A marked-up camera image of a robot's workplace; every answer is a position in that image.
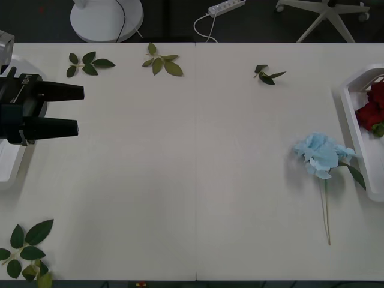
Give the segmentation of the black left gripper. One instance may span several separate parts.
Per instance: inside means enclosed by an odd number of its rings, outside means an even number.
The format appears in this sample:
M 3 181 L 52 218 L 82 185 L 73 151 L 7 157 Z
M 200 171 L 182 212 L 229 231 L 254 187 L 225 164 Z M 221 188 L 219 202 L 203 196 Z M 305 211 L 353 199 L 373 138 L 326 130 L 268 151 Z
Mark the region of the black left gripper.
M 76 120 L 44 116 L 46 102 L 84 100 L 84 87 L 42 80 L 39 74 L 1 78 L 1 139 L 28 146 L 35 140 L 79 135 Z M 38 96 L 32 91 L 37 82 Z

